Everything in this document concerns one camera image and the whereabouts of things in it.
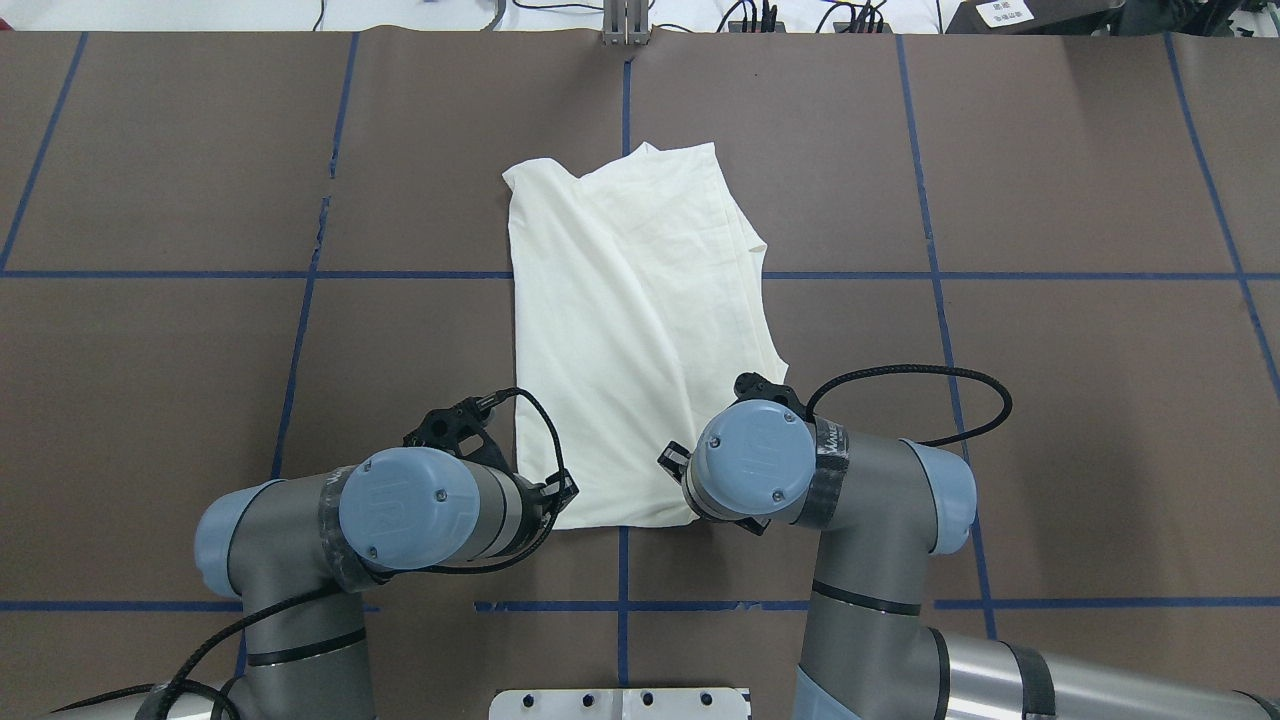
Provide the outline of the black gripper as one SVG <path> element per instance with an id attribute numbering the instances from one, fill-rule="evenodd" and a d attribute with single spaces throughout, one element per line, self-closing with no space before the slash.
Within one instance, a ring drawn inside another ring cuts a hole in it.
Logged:
<path id="1" fill-rule="evenodd" d="M 773 520 L 800 515 L 812 487 L 812 427 L 792 388 L 749 372 L 690 446 L 672 441 L 657 461 L 695 518 L 760 536 Z"/>

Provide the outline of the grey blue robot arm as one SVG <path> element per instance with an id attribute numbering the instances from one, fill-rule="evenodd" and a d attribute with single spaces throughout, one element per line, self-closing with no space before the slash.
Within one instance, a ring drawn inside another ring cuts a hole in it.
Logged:
<path id="1" fill-rule="evenodd" d="M 1275 719 L 1277 701 L 1215 691 L 925 625 L 928 561 L 959 551 L 977 519 L 970 466 L 947 438 L 847 430 L 817 411 L 832 389 L 878 375 L 993 377 L 896 364 L 827 380 L 801 401 L 754 372 L 691 447 L 658 465 L 698 518 L 760 536 L 771 523 L 819 534 L 794 701 L 796 719 Z"/>

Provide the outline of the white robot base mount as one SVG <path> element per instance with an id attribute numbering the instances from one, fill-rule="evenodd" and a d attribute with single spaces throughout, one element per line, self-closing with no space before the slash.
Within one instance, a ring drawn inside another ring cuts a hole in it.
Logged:
<path id="1" fill-rule="evenodd" d="M 732 687 L 512 689 L 489 719 L 751 719 L 750 691 Z"/>

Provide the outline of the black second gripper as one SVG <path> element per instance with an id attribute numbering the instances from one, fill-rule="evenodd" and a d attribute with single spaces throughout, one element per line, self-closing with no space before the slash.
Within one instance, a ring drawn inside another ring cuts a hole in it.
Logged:
<path id="1" fill-rule="evenodd" d="M 566 466 L 561 436 L 543 405 L 532 395 L 522 397 L 532 406 L 550 437 L 556 469 L 544 480 L 532 482 L 516 473 L 488 432 L 494 409 L 513 398 L 513 395 L 472 396 L 449 407 L 434 409 L 403 437 L 403 446 L 439 450 L 465 462 L 498 471 L 518 488 L 527 503 L 545 516 L 557 518 L 579 496 L 579 486 Z"/>

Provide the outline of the second grey blue robot arm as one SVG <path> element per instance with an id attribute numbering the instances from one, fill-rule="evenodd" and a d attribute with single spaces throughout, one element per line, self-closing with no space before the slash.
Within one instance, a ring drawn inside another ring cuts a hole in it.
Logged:
<path id="1" fill-rule="evenodd" d="M 486 432 L 521 398 L 547 428 L 554 471 L 513 471 Z M 396 577 L 474 577 L 522 562 L 579 489 L 554 421 L 520 387 L 430 411 L 401 446 L 325 474 L 212 502 L 195 561 L 243 618 L 168 679 L 109 691 L 54 719 L 374 719 L 364 594 Z"/>

